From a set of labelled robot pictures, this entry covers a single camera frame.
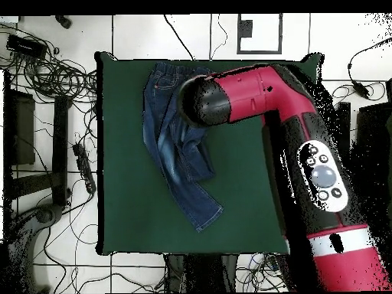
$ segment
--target denim jeans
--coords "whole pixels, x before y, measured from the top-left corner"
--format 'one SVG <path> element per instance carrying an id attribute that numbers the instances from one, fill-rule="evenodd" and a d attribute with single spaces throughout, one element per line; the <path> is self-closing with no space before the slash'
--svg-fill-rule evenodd
<path id="1" fill-rule="evenodd" d="M 206 129 L 189 126 L 177 112 L 179 87 L 190 77 L 210 74 L 198 67 L 159 62 L 144 90 L 143 139 L 168 188 L 187 219 L 200 232 L 223 208 L 198 184 L 214 177 L 207 149 Z"/>

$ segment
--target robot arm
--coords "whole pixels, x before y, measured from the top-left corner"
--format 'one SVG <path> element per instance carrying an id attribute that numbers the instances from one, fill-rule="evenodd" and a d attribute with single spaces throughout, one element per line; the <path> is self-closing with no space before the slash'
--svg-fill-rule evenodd
<path id="1" fill-rule="evenodd" d="M 263 114 L 277 111 L 284 150 L 282 168 L 275 173 L 287 175 L 291 195 L 289 200 L 286 195 L 276 202 L 290 206 L 290 214 L 283 213 L 289 247 L 294 248 L 296 234 L 307 238 L 319 282 L 328 291 L 389 289 L 324 120 L 312 96 L 289 69 L 256 65 L 194 77 L 180 89 L 178 111 L 196 127 L 261 116 L 264 128 Z M 275 176 L 269 169 L 271 184 Z"/>

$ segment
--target white stripe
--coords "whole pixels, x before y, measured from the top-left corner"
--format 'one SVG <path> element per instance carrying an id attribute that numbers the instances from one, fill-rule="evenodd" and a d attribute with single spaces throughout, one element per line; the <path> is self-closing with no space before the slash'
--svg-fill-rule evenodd
<path id="1" fill-rule="evenodd" d="M 340 236 L 341 242 L 343 243 L 343 253 L 375 246 L 374 240 L 371 238 L 367 227 L 363 229 L 339 232 L 337 234 Z M 313 256 L 327 256 L 337 253 L 335 248 L 332 246 L 329 236 L 330 234 L 327 234 L 322 237 L 309 239 L 310 244 L 312 245 Z"/>

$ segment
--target plug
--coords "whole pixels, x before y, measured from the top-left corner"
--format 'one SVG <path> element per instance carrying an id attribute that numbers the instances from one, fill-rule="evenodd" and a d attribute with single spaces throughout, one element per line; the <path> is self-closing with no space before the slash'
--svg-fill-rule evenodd
<path id="1" fill-rule="evenodd" d="M 369 99 L 369 90 L 364 86 L 362 83 L 353 81 L 352 86 L 355 90 L 355 92 L 361 96 L 362 98 Z"/>

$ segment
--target table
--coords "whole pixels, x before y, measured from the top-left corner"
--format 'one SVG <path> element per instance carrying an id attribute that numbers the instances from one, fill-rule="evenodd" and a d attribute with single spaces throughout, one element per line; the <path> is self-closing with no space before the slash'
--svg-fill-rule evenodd
<path id="1" fill-rule="evenodd" d="M 321 55 L 299 66 L 316 81 Z M 97 251 L 137 253 L 285 253 L 264 162 L 259 118 L 211 128 L 207 147 L 216 177 L 202 187 L 224 207 L 198 233 L 174 202 L 142 141 L 143 89 L 157 60 L 112 60 L 96 54 L 99 99 L 99 244 Z M 259 61 L 170 61 L 215 71 Z"/>

